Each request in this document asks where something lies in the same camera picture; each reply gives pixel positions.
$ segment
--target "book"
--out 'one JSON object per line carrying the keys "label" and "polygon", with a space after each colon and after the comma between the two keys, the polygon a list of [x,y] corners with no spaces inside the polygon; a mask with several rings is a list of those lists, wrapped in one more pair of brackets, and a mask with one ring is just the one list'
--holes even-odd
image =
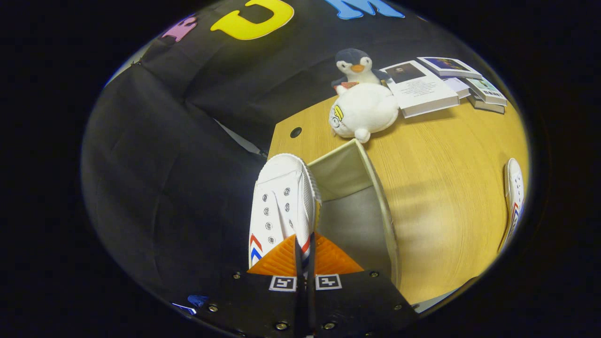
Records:
{"label": "book", "polygon": [[470,95],[469,86],[464,84],[460,79],[450,78],[446,80],[442,80],[449,88],[455,91],[459,96],[459,99],[467,97]]}
{"label": "book", "polygon": [[489,110],[498,112],[500,114],[505,114],[505,106],[495,105],[494,103],[486,103],[480,96],[478,96],[474,91],[470,89],[470,96],[468,100],[472,103],[475,109]]}
{"label": "book", "polygon": [[381,71],[390,75],[386,84],[405,117],[459,105],[457,93],[417,61],[395,64]]}
{"label": "book", "polygon": [[482,74],[458,59],[439,58],[439,57],[419,57],[429,69],[438,76],[454,76],[460,78],[481,79]]}
{"label": "book", "polygon": [[463,79],[466,85],[486,103],[507,106],[507,98],[487,79]]}

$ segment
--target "yellow letter c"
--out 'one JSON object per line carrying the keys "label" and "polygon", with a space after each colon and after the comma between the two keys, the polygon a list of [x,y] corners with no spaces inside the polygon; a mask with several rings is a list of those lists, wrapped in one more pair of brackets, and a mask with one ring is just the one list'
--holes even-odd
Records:
{"label": "yellow letter c", "polygon": [[245,6],[261,5],[272,10],[273,17],[262,23],[252,23],[233,11],[219,19],[211,31],[220,29],[238,40],[252,40],[265,36],[284,26],[294,16],[294,8],[281,0],[250,0]]}

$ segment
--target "book cover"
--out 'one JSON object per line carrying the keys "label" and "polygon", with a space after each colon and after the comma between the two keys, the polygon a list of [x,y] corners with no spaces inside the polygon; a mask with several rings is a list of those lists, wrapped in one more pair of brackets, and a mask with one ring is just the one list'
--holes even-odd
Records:
{"label": "book cover", "polygon": [[449,88],[454,90],[455,93],[457,93],[457,95],[459,96],[459,99],[468,97],[470,95],[469,86],[464,84],[460,79],[450,78],[450,79],[446,79],[446,80],[442,80],[442,81],[447,86],[449,86]]}
{"label": "book cover", "polygon": [[457,93],[416,61],[395,64],[381,70],[390,75],[386,84],[405,117],[459,105]]}
{"label": "book cover", "polygon": [[463,79],[486,103],[507,106],[507,98],[487,79]]}
{"label": "book cover", "polygon": [[459,76],[462,78],[481,79],[482,74],[470,67],[465,62],[441,57],[419,57],[422,63],[433,70],[438,76]]}

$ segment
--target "red and blue chevron stripe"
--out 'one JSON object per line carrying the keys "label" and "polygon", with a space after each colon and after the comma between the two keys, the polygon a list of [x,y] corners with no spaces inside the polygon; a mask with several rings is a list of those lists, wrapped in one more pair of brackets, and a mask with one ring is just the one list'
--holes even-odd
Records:
{"label": "red and blue chevron stripe", "polygon": [[[250,247],[252,247],[252,243],[255,242],[256,246],[259,248],[259,250],[261,250],[261,252],[263,252],[263,247],[261,246],[261,243],[258,241],[258,239],[255,237],[254,234],[251,234],[251,240],[250,243],[248,244]],[[257,251],[257,248],[252,248],[251,250],[251,262],[253,258],[257,258],[257,259],[261,259],[263,257],[261,257],[261,254]]]}

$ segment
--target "beige box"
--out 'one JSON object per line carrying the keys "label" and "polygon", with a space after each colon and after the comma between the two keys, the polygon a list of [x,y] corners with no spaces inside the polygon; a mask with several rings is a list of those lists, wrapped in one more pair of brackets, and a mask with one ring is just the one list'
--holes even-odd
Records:
{"label": "beige box", "polygon": [[401,269],[390,208],[361,143],[353,139],[308,166],[323,202],[317,232],[398,287]]}

